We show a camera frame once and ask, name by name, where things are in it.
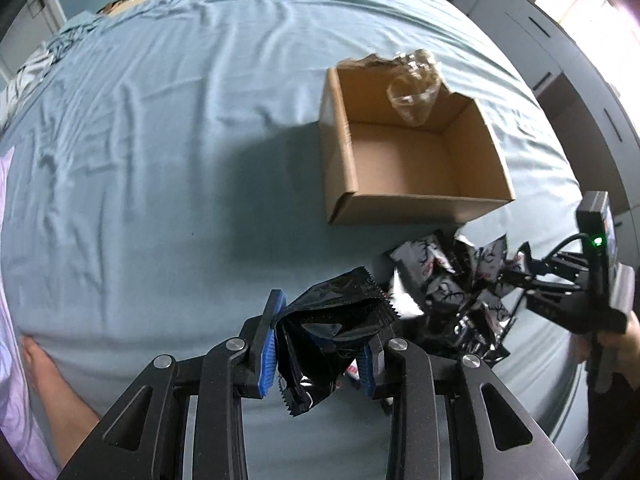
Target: cardboard box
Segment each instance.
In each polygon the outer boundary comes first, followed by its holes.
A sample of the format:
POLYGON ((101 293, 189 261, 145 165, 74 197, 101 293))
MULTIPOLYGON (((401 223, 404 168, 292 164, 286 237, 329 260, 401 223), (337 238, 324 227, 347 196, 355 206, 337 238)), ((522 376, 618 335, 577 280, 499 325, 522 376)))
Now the cardboard box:
POLYGON ((504 156, 476 102, 443 82, 411 128, 386 88, 396 67, 330 68, 320 108, 332 224, 464 223, 515 199, 504 156))

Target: wrinkled bed sheet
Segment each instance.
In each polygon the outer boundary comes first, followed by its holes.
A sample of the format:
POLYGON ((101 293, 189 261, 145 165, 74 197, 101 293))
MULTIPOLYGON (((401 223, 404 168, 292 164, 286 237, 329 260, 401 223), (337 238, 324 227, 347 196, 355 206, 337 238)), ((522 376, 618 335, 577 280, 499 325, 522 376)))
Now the wrinkled bed sheet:
MULTIPOLYGON (((322 200, 327 67, 416 48, 480 99, 511 171, 516 201, 467 237, 540 255, 575 232, 580 192, 543 112, 443 0, 150 0, 97 23, 0 140, 15 145, 1 266, 16 329, 103 413, 156 355, 236 335, 271 288, 292 300, 431 232, 329 226, 322 200)), ((506 345, 498 374, 571 456, 586 394, 567 332, 524 312, 506 345)), ((361 392, 299 418, 277 388, 243 405, 252 478, 383 477, 390 422, 361 392)))
POLYGON ((50 41, 43 41, 27 58, 15 77, 0 91, 0 136, 49 73, 51 65, 59 62, 72 46, 94 30, 99 20, 104 19, 107 17, 81 12, 68 20, 50 41))

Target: pink blanket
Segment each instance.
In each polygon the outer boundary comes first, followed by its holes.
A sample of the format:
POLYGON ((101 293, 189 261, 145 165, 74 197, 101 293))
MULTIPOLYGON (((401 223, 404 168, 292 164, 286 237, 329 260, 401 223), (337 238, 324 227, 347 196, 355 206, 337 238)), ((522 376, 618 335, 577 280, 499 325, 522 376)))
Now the pink blanket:
MULTIPOLYGON (((0 232, 4 218, 6 178, 14 149, 0 158, 0 232)), ((17 457, 36 480, 52 480, 58 475, 42 432, 29 404, 20 350, 4 296, 0 274, 0 429, 17 457)))

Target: black plastic wrapper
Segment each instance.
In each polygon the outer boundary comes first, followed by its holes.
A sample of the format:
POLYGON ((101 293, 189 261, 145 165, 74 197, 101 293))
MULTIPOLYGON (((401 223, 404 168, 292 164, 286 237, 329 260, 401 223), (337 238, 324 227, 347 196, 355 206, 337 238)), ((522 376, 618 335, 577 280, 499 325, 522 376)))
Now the black plastic wrapper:
POLYGON ((336 388, 367 342, 397 319, 364 267, 312 286, 275 320, 282 396, 291 415, 336 388))
POLYGON ((389 298, 404 336, 449 358, 470 352, 493 366, 507 357, 502 342, 511 312, 501 299, 514 287, 499 277, 505 268, 524 270, 524 258, 506 255, 506 236, 476 248, 441 231, 392 251, 389 298))

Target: pile of snack packets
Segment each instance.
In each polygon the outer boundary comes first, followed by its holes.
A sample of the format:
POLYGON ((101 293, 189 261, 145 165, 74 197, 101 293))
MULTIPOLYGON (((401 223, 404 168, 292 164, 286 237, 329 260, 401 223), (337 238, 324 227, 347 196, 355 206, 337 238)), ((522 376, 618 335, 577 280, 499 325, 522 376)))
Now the pile of snack packets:
MULTIPOLYGON (((473 353, 489 366, 509 355, 502 343, 515 312, 502 298, 515 287, 500 276, 503 269, 526 272, 526 258, 521 250, 507 259, 505 235, 475 247, 459 233, 436 231, 388 256, 394 263, 388 297, 408 339, 444 357, 473 353)), ((358 379, 355 363, 346 373, 358 379)))

